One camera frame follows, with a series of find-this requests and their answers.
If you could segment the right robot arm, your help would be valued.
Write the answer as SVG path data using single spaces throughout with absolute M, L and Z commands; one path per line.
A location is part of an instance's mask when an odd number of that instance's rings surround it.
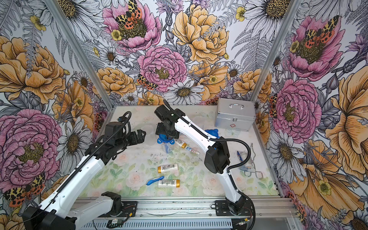
M 225 192 L 229 211 L 233 215 L 239 215 L 248 198 L 237 188 L 231 170 L 245 165 L 250 160 L 250 146 L 243 140 L 217 138 L 209 134 L 196 125 L 183 111 L 172 109 L 167 101 L 158 106 L 154 114 L 160 120 L 156 129 L 157 135 L 165 135 L 174 139 L 183 134 L 202 149 L 205 153 L 204 165 L 218 177 Z M 236 142 L 246 147 L 247 157 L 241 163 L 230 165 L 228 142 Z

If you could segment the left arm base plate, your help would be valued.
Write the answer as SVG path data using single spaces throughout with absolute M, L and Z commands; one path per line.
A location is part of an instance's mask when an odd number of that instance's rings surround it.
M 122 201 L 122 209 L 117 214 L 106 213 L 99 218 L 126 218 L 135 217 L 137 212 L 137 201 Z

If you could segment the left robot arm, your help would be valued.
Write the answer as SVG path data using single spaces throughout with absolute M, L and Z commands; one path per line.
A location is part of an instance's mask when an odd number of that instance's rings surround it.
M 91 144 L 73 172 L 38 207 L 28 207 L 23 213 L 27 230 L 77 230 L 101 215 L 118 216 L 123 213 L 121 195 L 104 192 L 95 201 L 82 207 L 71 208 L 90 181 L 109 162 L 127 147 L 141 144 L 145 131 L 133 131 L 130 125 L 132 113 L 125 112 L 117 122 L 106 125 L 104 135 Z

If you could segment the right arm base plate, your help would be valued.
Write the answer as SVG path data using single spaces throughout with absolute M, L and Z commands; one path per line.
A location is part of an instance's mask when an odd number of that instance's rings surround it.
M 255 214 L 253 203 L 250 200 L 232 203 L 228 200 L 215 200 L 214 206 L 216 216 L 246 216 L 251 217 Z

